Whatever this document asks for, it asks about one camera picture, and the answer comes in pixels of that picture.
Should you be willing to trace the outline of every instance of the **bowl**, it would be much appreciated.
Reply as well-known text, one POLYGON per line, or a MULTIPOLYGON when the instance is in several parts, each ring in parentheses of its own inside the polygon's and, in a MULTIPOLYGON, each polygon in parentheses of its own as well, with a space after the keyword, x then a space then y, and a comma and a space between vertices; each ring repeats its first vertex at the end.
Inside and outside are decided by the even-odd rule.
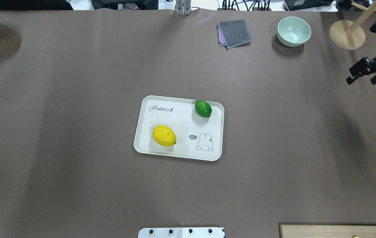
POLYGON ((297 47, 310 39, 312 29, 301 18, 283 18, 278 24, 278 39, 288 47, 297 47))

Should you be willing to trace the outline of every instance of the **white tray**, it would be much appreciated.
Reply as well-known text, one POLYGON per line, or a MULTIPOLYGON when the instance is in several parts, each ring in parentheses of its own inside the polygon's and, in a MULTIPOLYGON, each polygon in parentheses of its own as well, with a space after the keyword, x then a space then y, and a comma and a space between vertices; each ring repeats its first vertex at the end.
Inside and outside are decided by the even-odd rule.
POLYGON ((195 100, 147 96, 141 103, 134 148, 144 154, 215 161, 222 155, 224 108, 208 101, 210 118, 200 117, 195 100), (165 125, 176 134, 176 144, 161 146, 152 137, 153 128, 165 125))

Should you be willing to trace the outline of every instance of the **lemon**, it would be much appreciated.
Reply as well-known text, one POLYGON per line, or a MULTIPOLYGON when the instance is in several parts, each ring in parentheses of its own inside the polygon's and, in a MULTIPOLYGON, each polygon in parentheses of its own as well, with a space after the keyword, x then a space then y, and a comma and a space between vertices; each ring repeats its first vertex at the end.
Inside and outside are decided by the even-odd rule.
POLYGON ((153 129, 153 139, 162 146, 172 146, 176 144, 175 132, 164 125, 158 125, 153 129))
POLYGON ((212 107, 208 102, 203 100, 198 100, 195 102, 195 111, 201 116, 201 117, 210 117, 212 114, 212 107))

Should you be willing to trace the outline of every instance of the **yellow lemon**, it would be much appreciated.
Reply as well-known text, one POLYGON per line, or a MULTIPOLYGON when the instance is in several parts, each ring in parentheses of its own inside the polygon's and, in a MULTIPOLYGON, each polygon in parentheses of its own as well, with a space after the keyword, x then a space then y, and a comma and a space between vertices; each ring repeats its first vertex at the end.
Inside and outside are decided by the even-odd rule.
POLYGON ((164 125, 158 125, 153 129, 153 139, 162 146, 176 144, 175 132, 164 125))

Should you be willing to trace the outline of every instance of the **folded cloth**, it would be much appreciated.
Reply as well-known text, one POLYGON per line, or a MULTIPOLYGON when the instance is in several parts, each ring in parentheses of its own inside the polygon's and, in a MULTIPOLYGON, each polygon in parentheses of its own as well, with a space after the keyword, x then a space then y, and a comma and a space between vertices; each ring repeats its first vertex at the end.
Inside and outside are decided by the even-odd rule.
POLYGON ((247 24, 245 20, 221 21, 217 23, 220 44, 228 49, 250 44, 251 39, 248 34, 247 24))

